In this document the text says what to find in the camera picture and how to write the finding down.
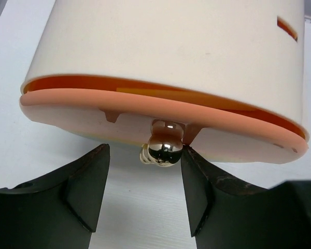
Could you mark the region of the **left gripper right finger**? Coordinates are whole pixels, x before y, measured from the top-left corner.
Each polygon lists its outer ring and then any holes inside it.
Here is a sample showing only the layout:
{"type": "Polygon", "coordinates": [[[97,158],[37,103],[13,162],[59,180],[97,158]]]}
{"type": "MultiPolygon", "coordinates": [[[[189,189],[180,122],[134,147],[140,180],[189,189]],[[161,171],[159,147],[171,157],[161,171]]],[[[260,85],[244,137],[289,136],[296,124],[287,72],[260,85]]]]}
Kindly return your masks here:
{"type": "Polygon", "coordinates": [[[197,248],[311,248],[311,181],[265,189],[184,147],[181,172],[197,248]]]}

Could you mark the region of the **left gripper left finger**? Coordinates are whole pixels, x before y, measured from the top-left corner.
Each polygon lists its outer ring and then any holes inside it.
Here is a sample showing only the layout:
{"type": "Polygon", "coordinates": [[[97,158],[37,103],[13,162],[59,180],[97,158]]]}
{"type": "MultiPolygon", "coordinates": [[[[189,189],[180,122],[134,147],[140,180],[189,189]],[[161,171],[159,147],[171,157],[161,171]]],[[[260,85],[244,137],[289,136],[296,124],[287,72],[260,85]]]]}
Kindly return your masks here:
{"type": "Polygon", "coordinates": [[[88,248],[110,163],[102,144],[36,179],[0,189],[0,248],[88,248]]]}

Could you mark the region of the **orange container drawer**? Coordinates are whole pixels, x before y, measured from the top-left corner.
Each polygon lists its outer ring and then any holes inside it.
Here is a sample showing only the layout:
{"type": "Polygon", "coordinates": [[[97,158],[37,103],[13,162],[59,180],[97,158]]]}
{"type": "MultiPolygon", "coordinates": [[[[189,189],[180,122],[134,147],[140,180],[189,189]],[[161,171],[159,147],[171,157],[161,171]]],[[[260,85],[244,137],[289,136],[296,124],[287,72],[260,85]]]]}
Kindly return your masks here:
{"type": "Polygon", "coordinates": [[[92,139],[160,149],[192,147],[218,162],[283,164],[308,150],[308,135],[292,121],[216,95],[150,82],[89,75],[27,81],[20,107],[34,122],[92,139]]]}

